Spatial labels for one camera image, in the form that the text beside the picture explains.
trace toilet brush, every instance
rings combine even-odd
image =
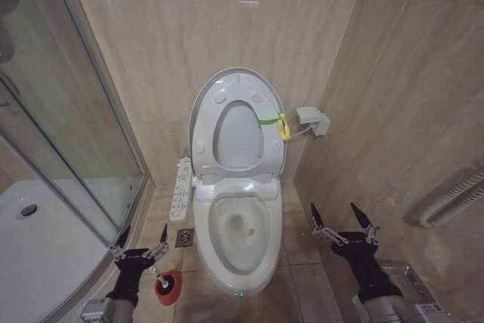
[[[154,283],[155,295],[162,305],[171,306],[182,291],[181,279],[174,272],[161,273],[156,266],[152,266],[150,271],[157,278]]]

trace yellow clip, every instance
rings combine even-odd
[[[278,128],[281,139],[288,141],[290,138],[289,126],[287,125],[286,116],[283,113],[279,114]]]

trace bidet control panel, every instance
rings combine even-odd
[[[172,208],[169,220],[174,223],[183,222],[187,216],[188,204],[191,196],[191,161],[181,158],[178,165],[175,190],[173,191]]]

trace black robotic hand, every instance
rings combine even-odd
[[[149,249],[127,250],[115,264],[119,269],[119,276],[114,289],[107,295],[111,299],[124,299],[138,305],[139,281],[145,269],[155,263],[152,256],[144,256]]]
[[[331,237],[330,241],[333,241],[330,244],[331,250],[348,262],[358,282],[358,297],[362,303],[373,298],[389,295],[403,297],[402,292],[392,284],[388,275],[383,272],[374,258],[374,254],[378,250],[376,233],[379,228],[373,226],[368,217],[355,204],[351,203],[351,207],[365,232],[348,231],[335,233],[328,228],[324,228],[321,215],[314,204],[312,204],[312,221],[315,231],[329,235]]]
[[[160,237],[160,244],[152,249],[132,249],[123,251],[128,240],[129,226],[118,238],[118,241],[111,248],[115,256],[114,263],[119,269],[118,280],[114,289],[106,297],[111,299],[124,299],[138,305],[139,281],[145,269],[148,269],[156,262],[156,257],[168,250],[166,239],[167,224]]]

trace green strap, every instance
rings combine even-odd
[[[278,120],[279,120],[279,118],[277,118],[277,119],[270,119],[270,120],[257,119],[257,122],[259,123],[259,125],[271,125],[273,123],[276,123]]]

